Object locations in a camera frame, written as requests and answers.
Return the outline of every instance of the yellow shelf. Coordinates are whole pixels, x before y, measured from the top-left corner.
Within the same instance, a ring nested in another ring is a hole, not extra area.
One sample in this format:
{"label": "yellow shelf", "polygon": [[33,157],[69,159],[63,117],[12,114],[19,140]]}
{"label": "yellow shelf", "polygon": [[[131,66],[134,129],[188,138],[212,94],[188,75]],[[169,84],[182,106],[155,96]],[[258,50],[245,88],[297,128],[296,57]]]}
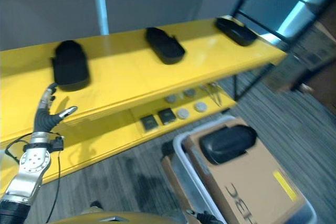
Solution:
{"label": "yellow shelf", "polygon": [[[52,112],[77,105],[66,119],[76,125],[83,118],[116,113],[221,77],[275,62],[281,50],[256,40],[242,47],[218,31],[213,19],[162,27],[186,49],[174,65],[160,62],[144,39],[144,30],[78,39],[89,59],[91,84],[76,92],[57,92]],[[37,102],[53,82],[50,58],[58,42],[1,52],[1,142],[32,130]]]}
{"label": "yellow shelf", "polygon": [[[235,105],[235,101],[224,91],[220,92],[220,97],[222,106],[216,105],[205,91],[197,89],[194,98],[186,98],[178,94],[178,99],[173,104],[169,104],[163,99],[158,99],[130,110],[124,110],[95,119],[83,118],[80,122],[77,122],[76,127],[64,122],[62,123],[63,130],[60,132],[66,137],[65,149],[61,152],[60,156],[61,175],[65,176],[151,138]],[[194,104],[196,101],[205,102],[207,110],[203,113],[195,111]],[[186,120],[176,119],[175,122],[163,125],[157,116],[157,112],[166,108],[172,108],[175,114],[177,109],[186,108],[190,112],[190,116]],[[159,127],[146,133],[140,122],[140,118],[149,114],[155,116]],[[17,144],[13,146],[11,151],[13,154],[21,156],[22,145]],[[44,183],[52,181],[58,176],[57,155],[58,153],[51,154],[52,164],[44,175]],[[17,173],[18,165],[5,156],[0,166],[1,194],[3,194],[10,180]]]}

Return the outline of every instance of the yellow stripe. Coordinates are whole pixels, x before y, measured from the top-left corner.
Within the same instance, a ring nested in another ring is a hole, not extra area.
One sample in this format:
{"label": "yellow stripe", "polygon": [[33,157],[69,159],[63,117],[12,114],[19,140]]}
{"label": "yellow stripe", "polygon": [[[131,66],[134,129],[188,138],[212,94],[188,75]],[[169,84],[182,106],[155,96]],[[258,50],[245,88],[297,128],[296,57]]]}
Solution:
{"label": "yellow stripe", "polygon": [[287,183],[285,178],[282,176],[282,174],[278,171],[275,170],[273,172],[274,178],[279,182],[279,184],[283,187],[289,198],[294,201],[297,199],[297,194],[296,192],[290,187],[290,185]]}

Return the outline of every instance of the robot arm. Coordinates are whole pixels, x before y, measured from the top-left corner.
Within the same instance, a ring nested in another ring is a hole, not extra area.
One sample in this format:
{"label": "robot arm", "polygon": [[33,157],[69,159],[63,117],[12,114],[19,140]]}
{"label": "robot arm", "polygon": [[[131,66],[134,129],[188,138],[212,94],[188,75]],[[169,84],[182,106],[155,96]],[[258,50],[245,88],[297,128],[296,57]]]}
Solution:
{"label": "robot arm", "polygon": [[63,150],[63,137],[50,140],[50,131],[65,117],[73,114],[76,106],[50,115],[49,108],[55,99],[56,84],[51,84],[39,102],[34,131],[19,162],[18,174],[7,187],[0,200],[0,224],[24,223],[42,184],[42,178],[50,167],[50,152]]}

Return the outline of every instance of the wire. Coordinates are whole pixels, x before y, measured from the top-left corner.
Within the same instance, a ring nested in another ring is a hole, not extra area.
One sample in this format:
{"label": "wire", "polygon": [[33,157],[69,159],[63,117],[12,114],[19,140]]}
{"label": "wire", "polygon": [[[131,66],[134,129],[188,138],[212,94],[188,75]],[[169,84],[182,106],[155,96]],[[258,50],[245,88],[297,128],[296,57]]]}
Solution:
{"label": "wire", "polygon": [[50,211],[50,214],[48,216],[48,219],[46,221],[46,223],[49,222],[50,220],[50,217],[51,215],[53,214],[52,212],[54,211],[54,207],[55,207],[55,204],[56,204],[56,201],[57,201],[57,197],[58,197],[58,192],[59,192],[59,186],[60,186],[60,181],[61,181],[61,161],[60,161],[60,158],[59,158],[59,155],[60,155],[61,151],[58,152],[58,179],[57,179],[57,190],[56,190],[56,194],[55,194],[55,199],[54,199],[54,203],[53,203],[53,206],[51,208],[51,211]]}
{"label": "wire", "polygon": [[[50,134],[56,134],[56,135],[58,135],[58,136],[61,136],[61,134],[59,134],[58,132],[49,132],[49,133],[50,133]],[[23,143],[29,144],[27,141],[22,140],[24,137],[27,137],[27,136],[29,136],[29,135],[32,135],[32,132],[27,133],[27,134],[25,134],[25,135],[19,137],[18,139],[12,141],[12,142],[11,142],[10,144],[8,144],[8,145],[6,146],[6,148],[5,148],[5,154],[6,154],[7,156],[11,157],[12,159],[14,159],[15,162],[16,162],[17,164],[20,163],[20,160],[19,160],[16,156],[14,156],[12,153],[9,152],[9,148],[10,148],[13,144],[16,144],[16,143],[18,143],[18,142],[23,142]]]}

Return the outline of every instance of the black cable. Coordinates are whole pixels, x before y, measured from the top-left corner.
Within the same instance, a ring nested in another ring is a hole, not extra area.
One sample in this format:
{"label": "black cable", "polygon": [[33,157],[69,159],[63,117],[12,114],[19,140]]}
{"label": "black cable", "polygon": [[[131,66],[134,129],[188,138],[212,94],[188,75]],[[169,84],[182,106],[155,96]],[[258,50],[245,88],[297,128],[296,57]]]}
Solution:
{"label": "black cable", "polygon": [[51,211],[50,211],[50,214],[48,216],[48,219],[47,219],[46,223],[49,222],[50,217],[53,214],[52,212],[54,211],[54,207],[55,207],[55,204],[56,204],[56,201],[57,201],[57,197],[58,197],[59,185],[60,185],[60,180],[61,180],[61,161],[60,161],[60,158],[59,158],[60,153],[61,152],[58,152],[58,181],[57,181],[57,190],[56,190],[56,194],[55,194],[54,203],[53,203],[53,206],[51,208]]}
{"label": "black cable", "polygon": [[24,141],[24,140],[22,140],[22,139],[23,139],[24,137],[26,137],[26,136],[29,136],[29,135],[32,135],[32,132],[30,132],[30,133],[28,133],[28,134],[25,134],[25,135],[19,137],[18,139],[12,141],[12,142],[11,142],[10,144],[8,144],[8,145],[6,146],[6,148],[5,148],[5,154],[8,155],[9,157],[11,157],[12,159],[14,159],[15,162],[17,162],[17,164],[19,164],[19,160],[17,159],[17,157],[15,157],[12,153],[9,152],[9,148],[10,148],[13,144],[16,144],[16,143],[18,143],[18,142],[24,142],[24,143],[28,144],[27,141]]}

